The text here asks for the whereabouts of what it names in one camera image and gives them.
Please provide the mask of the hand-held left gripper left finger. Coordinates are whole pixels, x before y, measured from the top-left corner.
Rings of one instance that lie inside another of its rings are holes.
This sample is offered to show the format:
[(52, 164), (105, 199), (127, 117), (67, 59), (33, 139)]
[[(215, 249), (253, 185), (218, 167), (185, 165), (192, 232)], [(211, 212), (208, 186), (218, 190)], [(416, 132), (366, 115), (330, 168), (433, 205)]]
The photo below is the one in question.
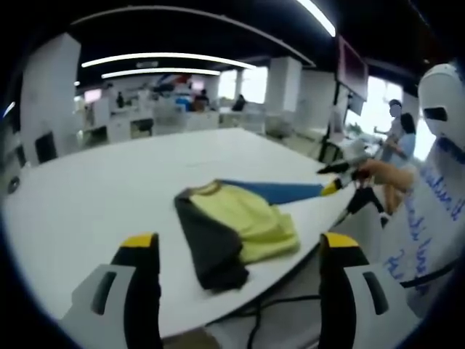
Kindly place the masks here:
[(162, 348), (159, 273), (158, 234), (126, 239), (75, 288), (60, 326), (81, 348)]

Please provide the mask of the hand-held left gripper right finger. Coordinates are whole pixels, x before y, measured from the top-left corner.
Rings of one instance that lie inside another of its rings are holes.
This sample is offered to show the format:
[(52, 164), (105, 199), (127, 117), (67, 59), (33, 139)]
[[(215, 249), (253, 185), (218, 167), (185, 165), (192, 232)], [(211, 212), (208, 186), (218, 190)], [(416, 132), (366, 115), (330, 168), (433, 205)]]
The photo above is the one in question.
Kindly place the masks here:
[(417, 327), (406, 290), (353, 238), (320, 237), (320, 348), (397, 348)]

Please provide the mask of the person's right hand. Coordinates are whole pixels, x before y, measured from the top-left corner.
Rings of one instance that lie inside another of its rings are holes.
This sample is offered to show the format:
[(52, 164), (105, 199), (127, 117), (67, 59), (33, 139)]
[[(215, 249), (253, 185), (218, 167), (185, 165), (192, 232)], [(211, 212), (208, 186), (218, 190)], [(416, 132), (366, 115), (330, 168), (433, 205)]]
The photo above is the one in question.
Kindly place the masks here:
[(381, 165), (382, 163), (376, 159), (367, 159), (357, 168), (357, 181), (363, 185), (377, 174)]

